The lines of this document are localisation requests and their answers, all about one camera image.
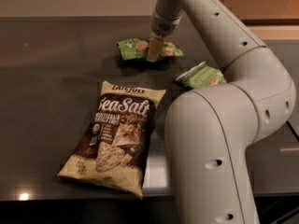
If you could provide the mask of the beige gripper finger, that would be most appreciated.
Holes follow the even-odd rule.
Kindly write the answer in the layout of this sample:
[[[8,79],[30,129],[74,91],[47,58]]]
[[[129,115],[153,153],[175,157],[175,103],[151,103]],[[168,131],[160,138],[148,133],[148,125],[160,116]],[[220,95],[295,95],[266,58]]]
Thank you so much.
[[[155,62],[158,59],[163,47],[164,39],[160,36],[153,36],[149,41],[147,60],[150,62]]]

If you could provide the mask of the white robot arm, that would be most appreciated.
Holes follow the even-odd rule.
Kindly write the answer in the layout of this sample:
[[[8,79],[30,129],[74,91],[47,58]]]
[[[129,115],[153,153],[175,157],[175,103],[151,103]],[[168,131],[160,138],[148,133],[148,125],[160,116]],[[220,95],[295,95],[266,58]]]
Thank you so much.
[[[181,94],[167,111],[164,139],[179,224],[260,224],[246,149],[291,116],[294,82],[273,51],[219,0],[157,0],[154,38],[173,34],[183,14],[226,81]]]

